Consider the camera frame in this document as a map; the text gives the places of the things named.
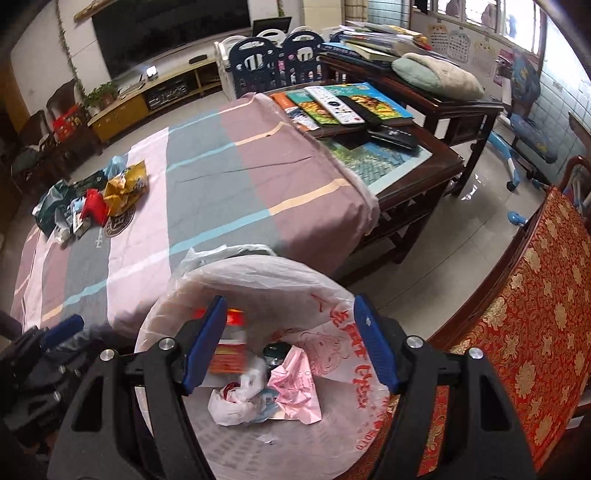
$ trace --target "book cover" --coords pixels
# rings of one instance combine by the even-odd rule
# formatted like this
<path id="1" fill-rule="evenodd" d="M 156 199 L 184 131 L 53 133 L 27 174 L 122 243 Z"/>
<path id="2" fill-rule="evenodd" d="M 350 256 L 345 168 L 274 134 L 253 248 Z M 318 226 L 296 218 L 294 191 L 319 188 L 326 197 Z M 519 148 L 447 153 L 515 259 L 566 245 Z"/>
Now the book cover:
<path id="1" fill-rule="evenodd" d="M 383 192 L 432 155 L 420 145 L 416 150 L 406 152 L 373 141 L 352 150 L 333 138 L 322 139 L 321 142 L 347 168 L 354 171 L 374 195 Z"/>
<path id="2" fill-rule="evenodd" d="M 273 98 L 277 105 L 285 110 L 287 116 L 294 121 L 297 129 L 308 132 L 319 128 L 316 122 L 306 115 L 306 113 L 294 102 L 287 98 L 287 95 L 284 92 L 274 93 L 271 95 L 271 98 Z"/>
<path id="3" fill-rule="evenodd" d="M 285 94 L 319 125 L 340 125 L 339 121 L 316 103 L 305 90 L 292 90 Z"/>
<path id="4" fill-rule="evenodd" d="M 408 110 L 377 91 L 369 83 L 352 83 L 350 85 L 327 85 L 326 88 L 333 95 L 346 95 L 370 112 L 375 113 L 381 120 L 394 118 L 409 119 L 413 115 Z"/>
<path id="5" fill-rule="evenodd" d="M 356 45 L 354 43 L 348 44 L 345 43 L 346 46 L 350 47 L 352 50 L 355 50 L 359 55 L 361 55 L 366 60 L 370 61 L 388 61 L 393 62 L 399 57 L 395 57 L 394 55 L 390 55 L 388 53 L 384 53 L 383 51 L 374 50 L 373 48 L 364 47 L 363 45 Z"/>

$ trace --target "wooden armchair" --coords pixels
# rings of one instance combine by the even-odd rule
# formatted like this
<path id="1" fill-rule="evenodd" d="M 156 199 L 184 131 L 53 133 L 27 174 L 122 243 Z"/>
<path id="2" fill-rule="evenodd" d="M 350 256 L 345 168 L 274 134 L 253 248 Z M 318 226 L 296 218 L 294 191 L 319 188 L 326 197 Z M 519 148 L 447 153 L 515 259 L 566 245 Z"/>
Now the wooden armchair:
<path id="1" fill-rule="evenodd" d="M 59 87 L 47 101 L 47 112 L 53 125 L 57 118 L 67 113 L 76 105 L 74 89 L 76 81 L 74 79 Z M 96 136 L 93 129 L 89 128 L 87 123 L 88 114 L 84 107 L 84 122 L 79 125 L 65 141 L 58 145 L 59 154 L 73 163 L 73 167 L 81 165 L 93 153 L 100 155 L 103 151 L 100 139 Z"/>
<path id="2" fill-rule="evenodd" d="M 568 478 L 572 452 L 587 448 L 580 416 L 591 354 L 591 238 L 567 197 L 553 187 L 474 295 L 429 342 L 454 353 L 480 347 L 496 367 L 528 440 L 539 478 Z M 434 470 L 445 431 L 447 387 L 438 387 L 419 475 Z M 392 411 L 397 399 L 393 398 Z M 389 424 L 340 479 L 366 479 Z"/>

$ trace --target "pink plastic bag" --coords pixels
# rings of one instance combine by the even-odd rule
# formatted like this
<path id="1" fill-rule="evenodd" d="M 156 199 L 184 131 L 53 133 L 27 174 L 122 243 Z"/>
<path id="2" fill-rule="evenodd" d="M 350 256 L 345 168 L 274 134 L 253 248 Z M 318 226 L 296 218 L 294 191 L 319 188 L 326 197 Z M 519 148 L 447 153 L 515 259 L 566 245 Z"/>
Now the pink plastic bag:
<path id="1" fill-rule="evenodd" d="M 275 402 L 290 420 L 306 425 L 322 420 L 310 361 L 300 347 L 291 347 L 283 363 L 271 371 L 267 386 L 279 392 Z"/>

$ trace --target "white tiled floor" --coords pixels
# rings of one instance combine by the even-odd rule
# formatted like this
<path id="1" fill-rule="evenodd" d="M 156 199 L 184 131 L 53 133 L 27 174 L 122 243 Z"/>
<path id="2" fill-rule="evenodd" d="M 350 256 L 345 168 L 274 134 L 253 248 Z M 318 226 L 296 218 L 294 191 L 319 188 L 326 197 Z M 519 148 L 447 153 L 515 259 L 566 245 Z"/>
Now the white tiled floor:
<path id="1" fill-rule="evenodd" d="M 139 140 L 226 101 L 223 93 L 215 93 L 154 119 L 105 148 L 100 157 L 88 160 L 73 178 L 85 178 Z M 422 116 L 416 116 L 422 122 Z M 442 122 L 438 137 L 443 136 L 446 127 Z M 471 153 L 469 144 L 454 149 L 464 158 Z M 505 187 L 508 179 L 505 164 L 493 150 L 485 148 L 460 197 L 445 197 L 440 202 L 405 261 L 401 265 L 384 265 L 353 285 L 351 291 L 368 294 L 375 306 L 383 314 L 397 318 L 408 334 L 428 338 L 469 298 L 505 251 L 516 231 L 507 221 L 507 212 L 517 210 L 530 216 L 543 200 L 543 193 L 528 182 L 510 193 Z M 11 307 L 20 251 L 33 225 L 30 209 L 21 209 L 0 252 L 2 310 Z M 389 248 L 388 242 L 356 254 L 347 264 L 358 265 L 375 258 Z"/>

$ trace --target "wooden coffee table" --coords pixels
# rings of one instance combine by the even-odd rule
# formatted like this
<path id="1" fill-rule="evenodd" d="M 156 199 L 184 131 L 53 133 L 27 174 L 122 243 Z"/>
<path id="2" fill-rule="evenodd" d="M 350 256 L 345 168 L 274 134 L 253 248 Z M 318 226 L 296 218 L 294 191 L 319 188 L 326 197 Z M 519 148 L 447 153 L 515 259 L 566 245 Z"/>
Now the wooden coffee table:
<path id="1" fill-rule="evenodd" d="M 342 83 L 342 74 L 346 74 L 347 83 L 369 82 L 380 92 L 397 102 L 413 107 L 425 115 L 423 128 L 435 134 L 439 120 L 449 118 L 450 123 L 443 142 L 448 146 L 476 140 L 472 155 L 462 169 L 461 176 L 454 179 L 445 194 L 458 196 L 469 180 L 488 136 L 495 124 L 496 116 L 503 111 L 502 102 L 490 96 L 474 102 L 461 102 L 446 98 L 436 98 L 406 83 L 392 71 L 377 67 L 345 61 L 330 53 L 321 53 L 323 79 L 327 82 L 337 80 Z"/>
<path id="2" fill-rule="evenodd" d="M 339 283 L 344 286 L 377 270 L 385 262 L 402 263 L 450 181 L 464 170 L 462 157 L 426 129 L 414 124 L 400 128 L 417 137 L 420 145 L 431 152 L 431 157 L 378 195 L 381 211 L 378 226 L 363 237 L 356 251 L 384 238 L 389 238 L 394 247 L 369 264 L 339 278 Z M 404 227 L 408 228 L 400 235 L 398 231 Z"/>

